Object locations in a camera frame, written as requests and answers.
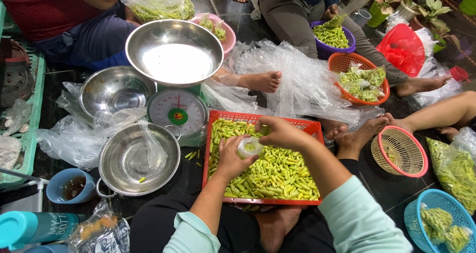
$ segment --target red plastic bag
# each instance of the red plastic bag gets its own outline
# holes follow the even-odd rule
[[[425,62],[425,48],[418,35],[405,24],[397,24],[378,44],[385,58],[403,73],[415,77]]]

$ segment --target orange plastic basket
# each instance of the orange plastic basket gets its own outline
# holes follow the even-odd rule
[[[423,147],[408,131],[387,126],[372,141],[372,155],[385,171],[407,177],[421,177],[428,170],[428,159]],[[387,153],[395,155],[393,162]]]
[[[367,60],[365,57],[362,57],[356,53],[351,53],[351,54],[334,53],[330,55],[329,57],[329,70],[336,73],[347,72],[349,70],[349,65],[351,61],[355,63],[361,63],[362,66],[360,66],[360,69],[363,69],[363,70],[370,70],[372,68],[377,68],[377,66],[373,62]],[[384,79],[384,82],[380,86],[385,96],[380,96],[378,98],[378,101],[376,102],[362,101],[352,96],[352,94],[347,92],[337,82],[336,82],[336,86],[340,88],[340,91],[342,92],[342,98],[348,100],[349,102],[351,102],[352,104],[356,106],[379,105],[384,103],[390,96],[390,87],[388,85],[387,79]]]
[[[261,117],[258,114],[249,114],[249,113],[238,113],[238,112],[225,112],[210,110],[210,117],[208,119],[208,130],[207,130],[207,147],[205,152],[205,165],[203,168],[203,182],[202,189],[205,188],[208,180],[208,160],[210,158],[210,138],[212,123],[217,119],[223,118],[226,120],[233,121],[245,121],[247,123],[256,124],[256,121]],[[322,136],[321,124],[319,122],[302,120],[302,119],[290,119],[284,118],[295,127],[302,129],[322,144],[324,144],[324,138]],[[281,200],[281,199],[251,199],[251,198],[230,198],[223,197],[223,202],[237,202],[237,203],[254,203],[254,204],[282,204],[282,205],[320,205],[321,198],[319,200]]]

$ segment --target light green sleeve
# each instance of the light green sleeve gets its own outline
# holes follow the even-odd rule
[[[218,238],[208,226],[192,212],[177,213],[174,220],[175,232],[164,247],[163,253],[217,253]]]
[[[413,250],[403,232],[395,227],[355,176],[326,196],[319,210],[339,253],[409,253]]]

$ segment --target red plastic tray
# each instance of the red plastic tray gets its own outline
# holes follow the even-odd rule
[[[245,121],[247,123],[256,124],[256,121],[261,117],[257,114],[249,113],[238,113],[238,112],[224,112],[211,110],[210,117],[208,119],[208,130],[207,130],[207,147],[205,152],[205,166],[203,168],[203,182],[202,189],[207,184],[208,180],[208,159],[210,157],[210,138],[211,138],[211,129],[212,123],[217,119],[223,118],[225,120],[233,121]],[[321,124],[319,122],[302,120],[302,119],[290,119],[284,118],[294,126],[299,129],[304,130],[306,133],[320,141],[324,144],[324,138],[322,136]],[[236,202],[236,203],[253,203],[253,204],[282,204],[282,205],[320,205],[321,198],[319,200],[282,200],[282,199],[252,199],[252,198],[230,198],[223,197],[223,202]]]

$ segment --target water bottle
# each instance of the water bottle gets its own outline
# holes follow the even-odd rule
[[[72,213],[10,211],[0,215],[0,248],[21,249],[25,244],[61,240],[78,226]]]

